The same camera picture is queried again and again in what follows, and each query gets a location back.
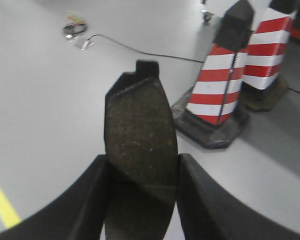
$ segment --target epoxy floor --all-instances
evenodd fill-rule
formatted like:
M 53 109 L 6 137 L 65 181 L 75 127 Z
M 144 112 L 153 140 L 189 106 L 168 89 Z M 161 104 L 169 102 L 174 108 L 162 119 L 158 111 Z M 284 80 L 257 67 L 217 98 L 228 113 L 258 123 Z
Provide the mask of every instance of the epoxy floor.
M 86 37 L 102 33 L 142 51 L 202 61 L 220 20 L 203 24 L 201 9 L 199 0 L 0 0 L 0 188 L 22 219 L 105 153 L 104 96 L 137 59 L 159 62 L 171 105 L 201 68 L 97 38 L 80 51 L 61 33 L 67 11 L 86 18 Z M 288 46 L 281 72 L 300 91 L 299 45 Z M 239 200 L 300 233 L 300 95 L 288 91 L 271 112 L 250 116 L 228 149 L 205 150 L 177 133 L 179 152 L 192 154 Z M 183 239 L 175 212 L 165 240 Z

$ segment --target caster wheel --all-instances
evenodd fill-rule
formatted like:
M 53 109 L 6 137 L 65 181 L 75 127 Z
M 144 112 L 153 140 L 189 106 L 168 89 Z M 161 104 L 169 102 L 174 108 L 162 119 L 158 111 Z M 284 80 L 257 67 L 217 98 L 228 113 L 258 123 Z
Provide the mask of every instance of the caster wheel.
M 205 22 L 209 22 L 210 20 L 211 20 L 211 18 L 212 18 L 212 13 L 210 13 L 210 12 L 205 12 L 204 14 L 203 14 L 203 20 L 205 21 Z

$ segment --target red and white striped cone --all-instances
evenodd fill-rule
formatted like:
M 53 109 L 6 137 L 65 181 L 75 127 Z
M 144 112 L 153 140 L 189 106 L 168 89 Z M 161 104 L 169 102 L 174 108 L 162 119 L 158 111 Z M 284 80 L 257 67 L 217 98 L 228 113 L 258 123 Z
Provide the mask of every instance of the red and white striped cone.
M 176 128 L 205 148 L 228 147 L 249 119 L 238 98 L 253 17 L 247 0 L 225 13 L 194 87 L 171 107 Z
M 295 16 L 296 0 L 273 0 L 251 36 L 241 96 L 254 111 L 270 110 L 288 88 L 279 70 Z
M 238 103 L 247 49 L 238 52 L 213 43 L 186 109 L 213 125 L 224 123 Z

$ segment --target cone base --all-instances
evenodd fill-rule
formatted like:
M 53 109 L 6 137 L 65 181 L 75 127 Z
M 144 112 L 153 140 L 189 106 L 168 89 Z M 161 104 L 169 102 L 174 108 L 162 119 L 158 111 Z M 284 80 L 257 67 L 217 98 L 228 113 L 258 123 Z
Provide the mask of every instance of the cone base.
M 231 117 L 221 125 L 213 125 L 186 109 L 191 93 L 189 89 L 171 107 L 176 129 L 206 149 L 227 148 L 249 121 L 245 106 L 239 102 Z
M 240 100 L 252 112 L 268 112 L 276 105 L 287 89 L 288 83 L 281 74 L 264 90 L 258 90 L 243 82 Z

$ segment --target black cable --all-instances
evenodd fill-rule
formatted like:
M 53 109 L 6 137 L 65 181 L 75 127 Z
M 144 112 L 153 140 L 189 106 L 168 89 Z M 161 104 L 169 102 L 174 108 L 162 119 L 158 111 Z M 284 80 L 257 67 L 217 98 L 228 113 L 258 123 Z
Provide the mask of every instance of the black cable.
M 293 92 L 295 92 L 295 93 L 297 93 L 297 94 L 300 94 L 300 91 L 295 90 L 295 89 L 293 89 L 293 88 L 291 88 L 291 87 L 288 87 L 288 89 L 291 90 L 291 91 L 293 91 Z
M 199 60 L 195 60 L 195 59 L 191 59 L 191 58 L 185 58 L 185 57 L 180 57 L 180 56 L 171 56 L 171 55 L 164 55 L 164 54 L 155 54 L 155 53 L 150 53 L 150 52 L 145 52 L 145 51 L 140 51 L 140 50 L 137 50 L 133 47 L 130 47 L 130 46 L 127 46 L 125 44 L 123 44 L 122 42 L 119 42 L 115 39 L 113 39 L 112 37 L 109 37 L 109 36 L 106 36 L 106 35 L 103 35 L 103 34 L 95 34 L 95 35 L 92 35 L 91 37 L 89 37 L 87 40 L 90 41 L 93 37 L 101 37 L 101 38 L 104 38 L 104 39 L 107 39 L 121 47 L 124 47 L 126 49 L 129 49 L 131 51 L 134 51 L 134 52 L 137 52 L 137 53 L 140 53 L 140 54 L 144 54 L 144 55 L 149 55 L 149 56 L 157 56 L 157 57 L 165 57 L 165 58 L 172 58 L 172 59 L 180 59 L 180 60 L 186 60 L 186 61 L 191 61 L 191 62 L 195 62 L 195 63 L 203 63 L 203 61 L 199 61 Z

